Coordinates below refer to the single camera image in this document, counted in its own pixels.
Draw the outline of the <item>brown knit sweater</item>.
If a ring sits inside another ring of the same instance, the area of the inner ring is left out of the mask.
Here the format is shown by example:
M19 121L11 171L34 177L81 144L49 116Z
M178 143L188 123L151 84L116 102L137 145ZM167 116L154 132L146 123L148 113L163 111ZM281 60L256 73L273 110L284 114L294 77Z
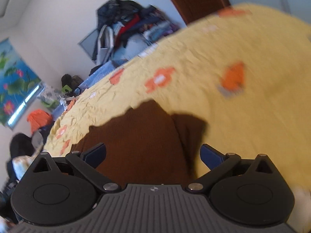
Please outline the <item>brown knit sweater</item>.
M71 149L98 143L107 155L97 171L125 187L130 183L185 187L196 178L195 158L207 123L188 114L168 114L154 100L128 109L89 132Z

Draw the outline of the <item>pile of mixed clothes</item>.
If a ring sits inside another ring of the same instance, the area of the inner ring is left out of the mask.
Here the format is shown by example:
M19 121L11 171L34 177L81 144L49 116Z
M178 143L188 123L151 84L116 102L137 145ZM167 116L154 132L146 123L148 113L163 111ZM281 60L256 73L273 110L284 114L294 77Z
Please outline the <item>pile of mixed clothes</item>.
M105 26L116 27L114 47L126 46L135 34L145 34L147 41L155 42L179 29L161 10L152 5L143 7L132 0L108 0L96 14L97 33Z

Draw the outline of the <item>orange plastic bag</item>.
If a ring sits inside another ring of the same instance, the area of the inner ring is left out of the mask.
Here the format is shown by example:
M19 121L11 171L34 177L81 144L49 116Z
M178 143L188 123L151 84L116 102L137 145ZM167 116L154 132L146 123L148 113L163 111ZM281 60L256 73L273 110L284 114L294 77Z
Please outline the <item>orange plastic bag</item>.
M31 127L31 134L34 134L39 128L51 124L52 115L43 110L34 110L27 116L27 122Z

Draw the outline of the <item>white fluffy garment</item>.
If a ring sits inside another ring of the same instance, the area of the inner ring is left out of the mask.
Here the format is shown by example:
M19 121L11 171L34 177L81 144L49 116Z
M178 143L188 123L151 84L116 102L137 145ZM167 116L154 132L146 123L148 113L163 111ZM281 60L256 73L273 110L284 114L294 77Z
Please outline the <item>white fluffy garment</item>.
M12 159L12 166L18 181L23 178L24 174L27 172L36 157L37 155L34 154L32 156L18 156Z

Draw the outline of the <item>black garment beside bed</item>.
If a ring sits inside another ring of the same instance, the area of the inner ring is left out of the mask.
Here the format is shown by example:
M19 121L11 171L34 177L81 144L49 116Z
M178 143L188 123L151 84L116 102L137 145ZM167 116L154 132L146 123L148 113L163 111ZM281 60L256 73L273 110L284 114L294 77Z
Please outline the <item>black garment beside bed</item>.
M33 156L42 149L43 141L43 136L39 132L34 133L32 137L23 133L14 135L10 141L10 158Z

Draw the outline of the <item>floral patterned pillow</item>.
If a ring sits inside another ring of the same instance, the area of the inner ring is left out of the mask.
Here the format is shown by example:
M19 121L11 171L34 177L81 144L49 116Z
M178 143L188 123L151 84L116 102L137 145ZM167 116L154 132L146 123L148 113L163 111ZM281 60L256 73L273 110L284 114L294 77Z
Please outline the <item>floral patterned pillow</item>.
M64 94L60 90L45 84L37 95L37 99L39 99L47 109L54 110L59 106L63 96Z

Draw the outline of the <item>dark bag on bedside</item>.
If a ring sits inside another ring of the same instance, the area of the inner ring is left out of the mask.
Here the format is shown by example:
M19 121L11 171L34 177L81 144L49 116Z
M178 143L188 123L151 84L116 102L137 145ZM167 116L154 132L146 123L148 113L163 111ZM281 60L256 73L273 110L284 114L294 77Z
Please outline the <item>dark bag on bedside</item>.
M61 78L62 92L65 94L72 93L83 82L84 82L83 79L79 77L78 75L71 76L69 74L65 74Z

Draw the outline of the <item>blue quilted blanket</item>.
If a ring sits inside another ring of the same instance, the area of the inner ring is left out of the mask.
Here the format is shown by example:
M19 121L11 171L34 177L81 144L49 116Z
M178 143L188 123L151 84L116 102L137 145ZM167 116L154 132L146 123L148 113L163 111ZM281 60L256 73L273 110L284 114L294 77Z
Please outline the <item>blue quilted blanket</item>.
M80 95L83 91L99 82L103 77L113 72L126 62L126 59L120 59L116 61L108 61L105 64L96 67L96 70L83 83L81 83L76 90L74 90L74 96Z

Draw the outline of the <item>yellow floral bed sheet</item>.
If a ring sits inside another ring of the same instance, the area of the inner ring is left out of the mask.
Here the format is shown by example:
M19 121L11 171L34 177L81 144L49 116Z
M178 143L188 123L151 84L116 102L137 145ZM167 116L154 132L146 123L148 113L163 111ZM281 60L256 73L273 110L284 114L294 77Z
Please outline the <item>yellow floral bed sheet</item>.
M202 141L223 153L267 154L298 200L290 225L310 231L309 23L247 3L202 18L84 91L44 149L64 156L150 99L206 121Z

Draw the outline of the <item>grey framed panel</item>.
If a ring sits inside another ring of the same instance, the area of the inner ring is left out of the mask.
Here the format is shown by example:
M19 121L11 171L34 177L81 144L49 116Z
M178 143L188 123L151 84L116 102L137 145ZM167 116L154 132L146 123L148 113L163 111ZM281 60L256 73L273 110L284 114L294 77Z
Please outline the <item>grey framed panel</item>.
M98 30L94 29L78 43L78 45L83 49L83 51L91 60L93 59L94 50L97 47L98 35Z

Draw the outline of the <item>lotus flower wall poster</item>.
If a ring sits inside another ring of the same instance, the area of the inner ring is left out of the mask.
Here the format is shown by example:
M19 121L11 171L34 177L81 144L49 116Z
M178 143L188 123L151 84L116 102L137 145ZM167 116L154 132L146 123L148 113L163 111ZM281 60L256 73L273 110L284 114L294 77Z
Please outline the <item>lotus flower wall poster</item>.
M1 41L1 124L13 129L41 89L41 79L23 61L10 39Z

